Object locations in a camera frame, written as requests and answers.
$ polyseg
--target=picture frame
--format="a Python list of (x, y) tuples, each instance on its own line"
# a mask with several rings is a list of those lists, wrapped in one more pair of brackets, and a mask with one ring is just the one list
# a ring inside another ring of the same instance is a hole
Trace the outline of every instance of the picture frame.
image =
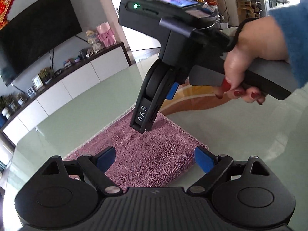
[(43, 82), (40, 79), (38, 74), (32, 79), (32, 82), (33, 82), (34, 87), (35, 87), (36, 90), (38, 90), (39, 88), (44, 86), (44, 84), (43, 84)]
[(27, 89), (27, 94), (28, 94), (29, 97), (31, 97), (35, 94), (34, 86)]

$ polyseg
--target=black tv screen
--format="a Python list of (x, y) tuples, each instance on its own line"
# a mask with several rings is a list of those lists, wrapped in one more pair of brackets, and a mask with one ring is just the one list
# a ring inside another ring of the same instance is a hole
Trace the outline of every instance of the black tv screen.
[(0, 75), (8, 86), (22, 71), (80, 33), (70, 0), (38, 0), (0, 30)]

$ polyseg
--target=pink towel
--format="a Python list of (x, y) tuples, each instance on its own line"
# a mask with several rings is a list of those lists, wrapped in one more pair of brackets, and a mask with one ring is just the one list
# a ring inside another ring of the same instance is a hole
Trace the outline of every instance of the pink towel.
[(194, 149), (203, 145), (161, 113), (150, 132), (140, 134), (129, 126), (132, 110), (101, 131), (65, 160), (108, 146), (116, 149), (116, 161), (106, 175), (123, 190), (127, 187), (162, 187), (194, 164)]

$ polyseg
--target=red chinese new year decoration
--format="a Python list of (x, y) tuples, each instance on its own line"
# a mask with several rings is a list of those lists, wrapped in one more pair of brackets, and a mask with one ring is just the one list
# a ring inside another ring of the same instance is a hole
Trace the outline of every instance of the red chinese new year decoration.
[(9, 23), (7, 21), (7, 14), (14, 0), (0, 0), (0, 30)]

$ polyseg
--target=hand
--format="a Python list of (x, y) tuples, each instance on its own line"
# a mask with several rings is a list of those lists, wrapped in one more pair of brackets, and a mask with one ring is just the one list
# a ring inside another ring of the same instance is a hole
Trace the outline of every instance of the hand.
[(257, 57), (266, 60), (288, 59), (288, 51), (283, 33), (271, 16), (248, 22), (239, 34), (238, 42), (224, 62), (225, 79), (216, 96), (222, 98), (224, 92), (231, 99), (242, 98), (245, 102), (257, 101), (260, 105), (265, 96), (256, 87), (244, 89), (240, 86), (244, 72)]

